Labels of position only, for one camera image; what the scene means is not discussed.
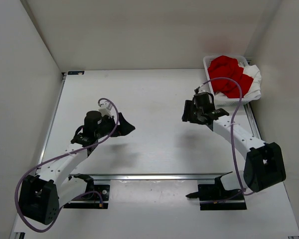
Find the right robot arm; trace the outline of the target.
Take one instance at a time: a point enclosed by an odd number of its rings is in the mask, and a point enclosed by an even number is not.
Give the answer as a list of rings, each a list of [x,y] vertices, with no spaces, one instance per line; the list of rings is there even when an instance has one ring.
[[[254,137],[235,122],[233,115],[222,108],[216,109],[210,93],[198,93],[192,100],[186,100],[182,121],[206,125],[231,143],[232,153],[239,152],[243,156],[244,169],[235,170],[241,189],[257,193],[285,181],[281,147]]]

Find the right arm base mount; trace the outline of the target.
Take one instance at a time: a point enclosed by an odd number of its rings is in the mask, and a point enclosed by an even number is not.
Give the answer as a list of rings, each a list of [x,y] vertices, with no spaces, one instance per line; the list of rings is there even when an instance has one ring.
[[[198,191],[189,193],[189,200],[198,199],[201,211],[246,210],[246,202],[241,189],[226,190],[221,179],[226,174],[214,178],[213,184],[198,183]]]

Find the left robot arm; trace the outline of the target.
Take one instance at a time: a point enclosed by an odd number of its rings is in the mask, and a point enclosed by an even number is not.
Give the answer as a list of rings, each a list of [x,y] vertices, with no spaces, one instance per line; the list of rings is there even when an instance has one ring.
[[[58,211],[75,198],[90,199],[95,195],[94,180],[87,174],[73,174],[73,170],[96,148],[100,139],[125,136],[135,130],[122,113],[118,121],[99,111],[86,113],[65,151],[35,176],[26,175],[17,194],[18,214],[48,225],[56,220]]]

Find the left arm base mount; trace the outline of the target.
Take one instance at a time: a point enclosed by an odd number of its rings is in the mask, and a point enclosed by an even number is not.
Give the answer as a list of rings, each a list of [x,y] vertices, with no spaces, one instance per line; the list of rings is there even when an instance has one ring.
[[[66,209],[108,209],[110,182],[97,181],[90,175],[75,174],[68,179],[80,179],[86,183],[85,194],[65,204]]]

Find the red t-shirt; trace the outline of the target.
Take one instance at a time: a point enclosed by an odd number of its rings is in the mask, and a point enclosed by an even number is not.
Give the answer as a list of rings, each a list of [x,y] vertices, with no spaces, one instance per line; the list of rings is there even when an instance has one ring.
[[[244,74],[244,68],[240,67],[238,60],[227,56],[219,56],[211,61],[208,67],[210,79],[219,78],[211,82],[215,93],[222,93],[227,98],[234,99],[240,97],[237,85],[228,78],[237,82],[245,96],[253,82],[253,78]]]

